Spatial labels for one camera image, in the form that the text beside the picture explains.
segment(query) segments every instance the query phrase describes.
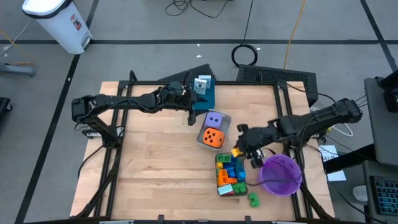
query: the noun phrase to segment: purple dice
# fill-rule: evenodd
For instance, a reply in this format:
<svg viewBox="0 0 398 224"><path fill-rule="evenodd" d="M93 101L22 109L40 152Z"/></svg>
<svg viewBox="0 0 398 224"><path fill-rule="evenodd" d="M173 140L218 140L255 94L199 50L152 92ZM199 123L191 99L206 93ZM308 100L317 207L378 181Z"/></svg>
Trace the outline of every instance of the purple dice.
<svg viewBox="0 0 398 224"><path fill-rule="evenodd" d="M207 113L205 126L208 128L214 128L220 130L221 122L223 121L223 115L217 112Z"/></svg>

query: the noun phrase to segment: white bin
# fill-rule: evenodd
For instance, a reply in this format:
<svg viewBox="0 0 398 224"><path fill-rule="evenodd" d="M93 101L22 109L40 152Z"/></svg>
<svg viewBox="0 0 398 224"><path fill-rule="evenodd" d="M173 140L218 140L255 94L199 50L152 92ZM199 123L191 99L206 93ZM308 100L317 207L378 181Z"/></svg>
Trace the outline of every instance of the white bin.
<svg viewBox="0 0 398 224"><path fill-rule="evenodd" d="M72 0L25 0L22 11L70 54L83 53L93 38Z"/></svg>

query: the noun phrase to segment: purple bowl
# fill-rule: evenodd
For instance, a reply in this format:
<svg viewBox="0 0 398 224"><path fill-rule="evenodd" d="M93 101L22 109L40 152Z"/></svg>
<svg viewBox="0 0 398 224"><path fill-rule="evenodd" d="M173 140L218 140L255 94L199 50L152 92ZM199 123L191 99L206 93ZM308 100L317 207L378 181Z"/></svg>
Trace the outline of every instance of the purple bowl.
<svg viewBox="0 0 398 224"><path fill-rule="evenodd" d="M265 180L291 180L291 182L266 182L261 187L271 194L290 196L300 188L302 175L299 165L285 156L273 155L264 162L259 173L260 182Z"/></svg>

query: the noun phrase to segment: paper sheet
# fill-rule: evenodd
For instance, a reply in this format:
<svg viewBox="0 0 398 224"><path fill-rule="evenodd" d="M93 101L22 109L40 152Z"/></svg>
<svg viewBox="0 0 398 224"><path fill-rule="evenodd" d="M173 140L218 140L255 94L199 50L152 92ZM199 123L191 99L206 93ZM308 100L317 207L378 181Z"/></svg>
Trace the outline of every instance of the paper sheet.
<svg viewBox="0 0 398 224"><path fill-rule="evenodd" d="M337 154L337 150L336 150L335 146L319 146L319 150L322 153L322 159L323 159L324 162L328 161L329 159L333 159L333 158L338 157L338 155L334 155L334 154ZM333 181L346 181L346 176L344 174L344 171L341 170L341 171L337 171L337 172L328 174L328 179L329 179L330 182L333 182Z"/></svg>

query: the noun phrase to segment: wooden tabletop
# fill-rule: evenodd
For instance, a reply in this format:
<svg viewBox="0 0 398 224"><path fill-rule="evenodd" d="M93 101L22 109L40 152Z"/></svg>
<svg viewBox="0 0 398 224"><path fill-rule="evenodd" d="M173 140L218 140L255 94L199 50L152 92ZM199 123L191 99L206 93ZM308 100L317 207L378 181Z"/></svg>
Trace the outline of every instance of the wooden tabletop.
<svg viewBox="0 0 398 224"><path fill-rule="evenodd" d="M302 82L290 84L303 89ZM117 87L118 82L103 82L101 93L115 95ZM156 88L134 85L132 96ZM304 93L289 87L289 96L294 114L309 112ZM230 152L235 145L238 138L236 125L267 126L268 120L277 117L273 87L264 85L217 85L215 110L232 117L221 152ZM112 113L109 110L100 118L110 124ZM166 220L244 220L244 216L250 215L252 220L294 220L290 197L277 197L260 187L249 188L249 192L259 195L261 205L258 208L251 208L247 197L218 196L216 153L200 148L196 142L205 115L199 115L193 126L187 125L187 117L188 113L184 111L163 110L147 114L129 110L112 219L156 220L158 215L165 215ZM100 138L89 139L85 157L101 143ZM315 140L309 144L318 146ZM282 153L279 143L268 147ZM71 215L80 212L96 192L104 152L103 149L91 158L81 170ZM325 211L334 216L320 153L309 147L303 153L308 188ZM244 166L247 182L257 182L259 169L254 170L249 161ZM304 217L301 192L298 197ZM108 191L104 194L102 215L107 201Z"/></svg>

